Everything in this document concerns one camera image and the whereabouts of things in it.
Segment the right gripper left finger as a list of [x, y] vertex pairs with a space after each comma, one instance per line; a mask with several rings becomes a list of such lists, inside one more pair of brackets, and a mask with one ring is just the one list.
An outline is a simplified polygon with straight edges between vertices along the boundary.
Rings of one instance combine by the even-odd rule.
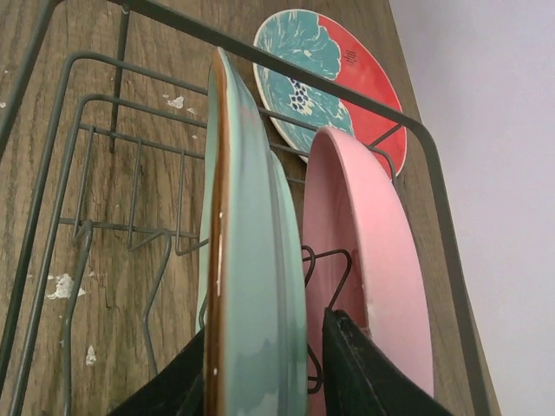
[[204, 341], [201, 329], [162, 371], [108, 415], [202, 415]]

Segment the mint green plate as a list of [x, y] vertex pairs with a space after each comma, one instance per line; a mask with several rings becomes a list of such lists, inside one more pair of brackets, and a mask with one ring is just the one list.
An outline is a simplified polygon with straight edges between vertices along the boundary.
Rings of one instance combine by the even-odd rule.
[[304, 415], [307, 317], [291, 192], [251, 92], [215, 49], [204, 412]]

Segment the pink top plate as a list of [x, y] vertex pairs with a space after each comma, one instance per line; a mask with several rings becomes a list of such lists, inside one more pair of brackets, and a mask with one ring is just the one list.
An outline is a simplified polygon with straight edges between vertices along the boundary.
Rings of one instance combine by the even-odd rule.
[[428, 394], [433, 349], [421, 267], [402, 203], [363, 143], [333, 127], [313, 140], [304, 185], [308, 343], [323, 358], [323, 314], [344, 310]]

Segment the wire dish rack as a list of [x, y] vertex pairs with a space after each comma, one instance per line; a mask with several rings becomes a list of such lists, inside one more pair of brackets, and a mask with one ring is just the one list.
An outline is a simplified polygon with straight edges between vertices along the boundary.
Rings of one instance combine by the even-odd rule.
[[[1, 1], [1, 415], [103, 415], [193, 335], [213, 47], [116, 2]], [[159, 2], [246, 44], [280, 9], [328, 15], [420, 121], [389, 1]], [[499, 414], [440, 182], [435, 143], [408, 130], [394, 183], [435, 397]]]

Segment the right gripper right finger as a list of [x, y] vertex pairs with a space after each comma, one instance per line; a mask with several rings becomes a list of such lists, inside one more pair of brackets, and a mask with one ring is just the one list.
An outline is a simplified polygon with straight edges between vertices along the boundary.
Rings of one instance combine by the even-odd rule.
[[328, 415], [450, 414], [340, 309], [324, 310], [323, 388]]

